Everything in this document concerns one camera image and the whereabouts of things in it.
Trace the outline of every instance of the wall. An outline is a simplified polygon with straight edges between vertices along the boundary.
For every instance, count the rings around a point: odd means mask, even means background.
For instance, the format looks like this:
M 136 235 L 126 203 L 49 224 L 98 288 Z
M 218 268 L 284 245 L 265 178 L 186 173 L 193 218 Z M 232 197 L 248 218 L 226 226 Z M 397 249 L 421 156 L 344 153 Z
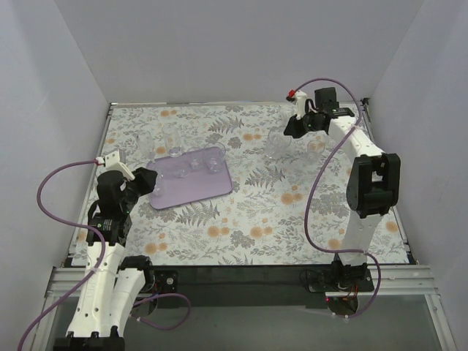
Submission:
M 108 101 L 207 102 L 319 76 L 370 97 L 423 0 L 56 3 Z
M 399 209 L 468 350 L 468 1 L 426 0 L 371 98 L 377 141 L 401 156 Z
M 39 211 L 37 187 L 96 156 L 108 104 L 53 0 L 0 1 L 0 52 L 0 350 L 16 350 L 72 235 Z M 77 219 L 90 172 L 55 177 L 46 207 Z

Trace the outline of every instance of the purple hose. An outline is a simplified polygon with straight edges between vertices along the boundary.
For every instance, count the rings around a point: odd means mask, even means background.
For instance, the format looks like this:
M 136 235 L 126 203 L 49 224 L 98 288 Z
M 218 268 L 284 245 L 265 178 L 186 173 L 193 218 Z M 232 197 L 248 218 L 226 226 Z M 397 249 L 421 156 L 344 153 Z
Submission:
M 310 84 L 310 83 L 318 82 L 318 81 L 332 82 L 332 83 L 338 84 L 338 85 L 341 86 L 344 90 L 346 90 L 346 92 L 351 96 L 352 101 L 355 103 L 356 107 L 358 108 L 358 119 L 357 119 L 356 123 L 351 127 L 351 129 L 349 130 L 349 132 L 343 137 L 343 139 L 338 143 L 338 145 L 336 145 L 336 147 L 332 150 L 332 152 L 330 153 L 330 155 L 329 155 L 329 156 L 327 157 L 327 159 L 325 160 L 325 163 L 324 163 L 323 166 L 320 168 L 319 174 L 318 174 L 317 177 L 315 178 L 314 184 L 312 185 L 312 189 L 311 189 L 310 194 L 309 194 L 309 199 L 307 200 L 306 213 L 305 213 L 305 216 L 304 216 L 304 230 L 305 230 L 305 233 L 306 233 L 307 241 L 314 247 L 314 249 L 316 249 L 316 250 L 318 250 L 318 251 L 326 252 L 326 253 L 328 253 L 328 254 L 340 254 L 340 253 L 345 253 L 345 252 L 358 253 L 358 254 L 365 254 L 366 256 L 370 257 L 370 258 L 375 262 L 375 265 L 376 265 L 376 267 L 377 267 L 377 285 L 376 285 L 376 287 L 375 287 L 374 294 L 373 294 L 372 297 L 370 298 L 369 302 L 368 302 L 362 309 L 360 309 L 359 312 L 348 316 L 348 318 L 354 318 L 354 317 L 359 317 L 359 316 L 361 316 L 362 313 L 364 313 L 364 312 L 372 305 L 372 303 L 374 302 L 375 298 L 377 297 L 377 293 L 379 292 L 379 288 L 380 288 L 380 283 L 381 283 L 381 281 L 382 281 L 382 271 L 380 270 L 380 264 L 379 264 L 379 262 L 377 261 L 377 258 L 376 258 L 373 254 L 370 254 L 370 253 L 365 252 L 365 251 L 360 250 L 360 249 L 330 250 L 330 249 L 324 249 L 324 248 L 322 248 L 322 247 L 316 245 L 316 243 L 314 243 L 314 242 L 312 241 L 312 239 L 310 238 L 308 226 L 309 226 L 309 211 L 310 211 L 310 206 L 311 206 L 311 204 L 312 204 L 312 198 L 313 198 L 313 196 L 314 196 L 314 193 L 315 193 L 315 191 L 317 190 L 318 183 L 319 183 L 320 179 L 322 178 L 323 173 L 325 172 L 325 169 L 326 169 L 326 167 L 328 166 L 328 164 L 330 163 L 330 161 L 331 161 L 331 159 L 333 158 L 333 156 L 335 156 L 336 152 L 341 148 L 341 146 L 344 144 L 344 142 L 347 140 L 347 138 L 349 138 L 350 135 L 355 131 L 356 126 L 359 125 L 359 123 L 361 122 L 361 119 L 363 118 L 363 116 L 362 116 L 362 110 L 360 109 L 359 104 L 358 104 L 358 101 L 357 101 L 357 99 L 355 98 L 354 94 L 353 94 L 353 93 L 351 92 L 351 90 L 349 90 L 343 83 L 341 83 L 341 82 L 339 82 L 339 81 L 337 81 L 337 80 L 334 80 L 334 79 L 331 79 L 331 78 L 315 78 L 315 79 L 311 79 L 311 80 L 306 81 L 304 84 L 301 84 L 295 91 L 297 91 L 297 90 L 303 88 L 304 86 L 307 86 L 307 85 Z
M 90 227 L 88 225 L 84 225 L 84 224 L 79 224 L 79 223 L 74 223 L 74 222 L 71 222 L 71 221 L 67 221 L 66 219 L 62 219 L 62 218 L 59 218 L 57 216 L 55 216 L 54 214 L 52 214 L 51 212 L 49 212 L 45 207 L 44 205 L 42 204 L 42 200 L 41 200 L 41 195 L 42 195 L 42 190 L 44 189 L 44 185 L 55 175 L 57 174 L 58 172 L 60 172 L 61 170 L 64 170 L 66 168 L 70 168 L 70 167 L 73 167 L 73 166 L 79 166 L 79 165 L 90 165 L 90 164 L 97 164 L 97 160 L 93 159 L 91 161 L 83 161 L 83 162 L 74 162 L 74 163 L 70 163 L 68 165 L 65 165 L 65 166 L 62 166 L 60 168 L 57 168 L 56 170 L 54 170 L 52 173 L 50 173 L 47 177 L 45 177 L 45 179 L 42 181 L 42 183 L 39 185 L 39 189 L 37 190 L 37 196 L 36 196 L 36 199 L 37 199 L 37 205 L 39 206 L 39 208 L 41 209 L 42 212 L 44 212 L 47 216 L 49 216 L 51 219 L 55 219 L 57 222 L 60 222 L 60 223 L 63 223 L 63 224 L 68 224 L 68 225 L 71 225 L 73 227 L 79 227 L 79 228 L 84 228 L 84 229 L 87 229 L 87 230 L 91 230 L 93 231 L 100 239 L 101 243 L 102 243 L 102 248 L 101 248 L 101 253 L 99 254 L 99 258 L 97 259 L 97 262 L 96 262 L 96 265 L 94 266 L 94 269 L 98 269 L 98 267 L 101 265 L 101 262 L 102 260 L 104 259 L 104 253 L 105 253 L 105 239 L 104 239 L 104 236 L 102 236 L 101 232 L 98 231 L 98 229 L 96 228 L 93 228 L 93 227 Z M 18 344 L 18 351 L 21 351 L 23 349 L 23 345 L 24 345 L 24 341 L 26 340 L 26 337 L 28 336 L 28 334 L 32 331 L 32 329 L 34 328 L 34 326 L 40 322 L 40 320 L 42 318 L 45 317 L 45 315 L 47 313 L 49 313 L 50 311 L 52 311 L 54 308 L 56 308 L 60 303 L 64 302 L 65 299 L 67 299 L 71 294 L 73 294 L 76 290 L 78 290 L 83 284 L 85 284 L 91 277 L 92 275 L 94 274 L 94 271 L 91 271 L 89 272 L 83 279 L 81 279 L 81 281 L 78 282 L 78 284 L 76 284 L 72 289 L 70 289 L 69 291 L 67 291 L 61 298 L 59 298 L 55 303 L 53 303 L 52 305 L 50 305 L 50 307 L 48 307 L 46 310 L 44 310 L 43 313 L 41 313 L 38 318 L 36 318 L 31 324 L 29 327 L 27 327 L 26 331 L 24 332 L 23 336 L 21 337 L 20 339 L 20 342 Z
M 175 298 L 182 298 L 182 299 L 185 300 L 185 302 L 187 302 L 187 313 L 185 314 L 184 318 L 182 318 L 175 325 L 171 325 L 170 327 L 165 327 L 165 326 L 162 326 L 162 325 L 157 325 L 157 324 L 155 324 L 153 322 L 150 322 L 149 320 L 145 320 L 145 319 L 140 318 L 138 316 L 135 316 L 133 314 L 132 314 L 132 317 L 134 317 L 138 322 L 145 323 L 145 324 L 150 325 L 151 327 L 159 329 L 161 331 L 172 331 L 172 330 L 180 327 L 182 324 L 184 324 L 184 322 L 190 317 L 190 314 L 192 313 L 192 304 L 190 303 L 190 300 L 185 295 L 175 294 L 175 293 L 169 293 L 169 294 L 163 294 L 163 295 L 153 295 L 153 296 L 150 296 L 149 298 L 144 298 L 143 300 L 138 301 L 137 303 L 135 303 L 133 305 L 133 307 L 139 306 L 139 305 L 141 305 L 142 303 L 145 303 L 145 302 L 156 300 L 158 298 L 170 298 L 171 296 L 173 296 Z

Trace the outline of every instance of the purple cable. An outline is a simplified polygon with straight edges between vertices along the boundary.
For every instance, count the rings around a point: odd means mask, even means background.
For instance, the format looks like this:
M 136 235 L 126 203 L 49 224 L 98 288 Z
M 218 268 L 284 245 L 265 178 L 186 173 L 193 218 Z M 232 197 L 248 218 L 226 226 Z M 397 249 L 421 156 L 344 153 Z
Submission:
M 190 317 L 190 314 L 192 313 L 192 304 L 190 303 L 190 300 L 185 295 L 175 294 L 175 293 L 169 293 L 169 294 L 163 294 L 163 295 L 153 295 L 153 296 L 150 296 L 149 298 L 144 298 L 143 300 L 138 301 L 137 303 L 135 303 L 133 305 L 133 307 L 139 306 L 142 303 L 146 303 L 146 302 L 149 302 L 149 301 L 152 301 L 152 300 L 156 300 L 158 298 L 170 298 L 171 296 L 173 296 L 175 298 L 182 298 L 187 302 L 187 313 L 185 314 L 184 318 L 182 318 L 175 325 L 171 325 L 170 327 L 165 327 L 165 326 L 162 326 L 162 325 L 157 325 L 157 324 L 155 324 L 153 322 L 150 322 L 149 320 L 145 320 L 145 319 L 140 318 L 138 316 L 135 316 L 133 314 L 132 314 L 132 317 L 134 317 L 138 322 L 143 322 L 143 323 L 145 323 L 147 325 L 150 325 L 151 327 L 159 329 L 161 331 L 172 331 L 172 330 L 176 329 L 177 327 L 180 327 L 182 324 L 184 324 L 184 322 Z
M 53 172 L 51 172 L 47 177 L 45 177 L 45 179 L 42 181 L 42 183 L 39 185 L 39 188 L 37 190 L 37 196 L 36 196 L 36 199 L 37 199 L 37 205 L 39 206 L 39 208 L 41 209 L 42 212 L 44 212 L 47 216 L 49 216 L 51 219 L 55 219 L 57 222 L 60 222 L 60 223 L 63 223 L 63 224 L 67 224 L 67 225 L 71 225 L 73 227 L 79 227 L 79 228 L 84 228 L 84 229 L 87 229 L 87 230 L 91 230 L 93 231 L 100 239 L 101 243 L 102 243 L 102 248 L 101 248 L 101 253 L 99 254 L 99 258 L 97 259 L 97 262 L 96 262 L 96 265 L 94 266 L 94 269 L 98 269 L 98 267 L 101 265 L 101 262 L 102 260 L 104 259 L 104 253 L 105 253 L 105 239 L 104 239 L 104 236 L 102 236 L 101 232 L 98 231 L 98 229 L 96 228 L 93 228 L 93 227 L 90 227 L 88 225 L 84 225 L 84 224 L 79 224 L 79 223 L 74 223 L 74 222 L 71 222 L 71 221 L 67 221 L 66 219 L 62 219 L 62 218 L 59 218 L 57 216 L 55 216 L 54 214 L 52 214 L 51 212 L 49 212 L 45 207 L 44 205 L 42 204 L 42 200 L 41 200 L 41 195 L 42 195 L 42 190 L 44 189 L 44 185 L 55 175 L 57 174 L 58 172 L 60 172 L 61 170 L 64 170 L 66 168 L 70 168 L 70 167 L 73 167 L 73 166 L 79 166 L 79 165 L 90 165 L 90 164 L 97 164 L 97 160 L 93 159 L 91 161 L 83 161 L 83 162 L 74 162 L 74 163 L 70 163 L 68 165 L 65 165 L 65 166 L 62 166 L 60 168 L 57 168 L 56 170 L 54 170 Z M 23 345 L 24 345 L 24 341 L 26 340 L 26 337 L 28 336 L 28 334 L 32 331 L 32 329 L 34 328 L 34 326 L 40 322 L 40 320 L 42 318 L 44 318 L 47 313 L 49 313 L 50 311 L 52 311 L 54 308 L 56 308 L 60 303 L 64 302 L 65 299 L 67 299 L 71 294 L 73 294 L 76 290 L 78 290 L 83 284 L 85 284 L 91 277 L 92 275 L 94 274 L 94 271 L 91 271 L 89 272 L 83 279 L 81 279 L 81 281 L 78 282 L 78 284 L 76 284 L 72 289 L 68 290 L 61 298 L 59 298 L 55 303 L 53 303 L 52 305 L 50 305 L 50 307 L 48 307 L 46 310 L 44 310 L 43 313 L 41 313 L 38 318 L 36 318 L 31 324 L 29 327 L 27 327 L 26 331 L 24 332 L 23 336 L 21 337 L 20 339 L 20 342 L 18 344 L 18 351 L 21 351 L 23 349 Z
M 311 80 L 306 81 L 304 84 L 301 84 L 295 91 L 303 88 L 304 86 L 307 86 L 310 83 L 318 82 L 318 81 L 332 82 L 332 83 L 335 83 L 335 84 L 338 84 L 339 86 L 341 86 L 351 96 L 352 101 L 355 103 L 356 107 L 358 108 L 358 119 L 357 119 L 356 123 L 354 123 L 354 125 L 351 127 L 349 132 L 343 137 L 343 139 L 338 143 L 338 145 L 332 150 L 330 155 L 325 160 L 325 163 L 320 168 L 319 174 L 315 178 L 314 185 L 312 185 L 312 189 L 311 189 L 310 194 L 309 194 L 309 199 L 307 200 L 306 213 L 305 213 L 305 216 L 304 216 L 304 230 L 305 230 L 305 233 L 306 233 L 307 241 L 314 247 L 314 249 L 316 249 L 318 251 L 325 252 L 325 253 L 328 253 L 328 254 L 341 254 L 341 253 L 345 253 L 345 252 L 346 253 L 349 252 L 349 253 L 365 254 L 367 257 L 370 257 L 375 262 L 375 265 L 377 267 L 377 285 L 375 287 L 374 294 L 372 294 L 372 297 L 370 298 L 369 302 L 362 309 L 360 309 L 359 312 L 356 312 L 355 314 L 352 314 L 352 315 L 348 316 L 348 318 L 355 318 L 355 317 L 361 316 L 362 313 L 364 313 L 372 305 L 375 298 L 377 297 L 377 293 L 379 292 L 379 289 L 380 289 L 380 283 L 382 281 L 382 271 L 380 270 L 380 264 L 377 261 L 377 258 L 373 254 L 365 252 L 365 251 L 363 251 L 361 249 L 330 250 L 330 249 L 324 249 L 324 248 L 316 245 L 316 243 L 314 243 L 312 241 L 312 239 L 310 238 L 308 224 L 309 224 L 309 211 L 310 211 L 310 206 L 312 204 L 312 198 L 314 196 L 315 190 L 317 190 L 318 183 L 319 183 L 320 179 L 322 178 L 326 167 L 330 163 L 333 156 L 335 156 L 336 152 L 341 148 L 341 146 L 347 140 L 347 138 L 349 138 L 350 135 L 355 131 L 356 127 L 361 122 L 361 119 L 362 119 L 363 116 L 362 116 L 362 110 L 359 108 L 358 101 L 355 98 L 354 94 L 343 83 L 341 83 L 341 82 L 339 82 L 337 80 L 334 80 L 334 79 L 331 79 L 331 78 L 311 79 Z

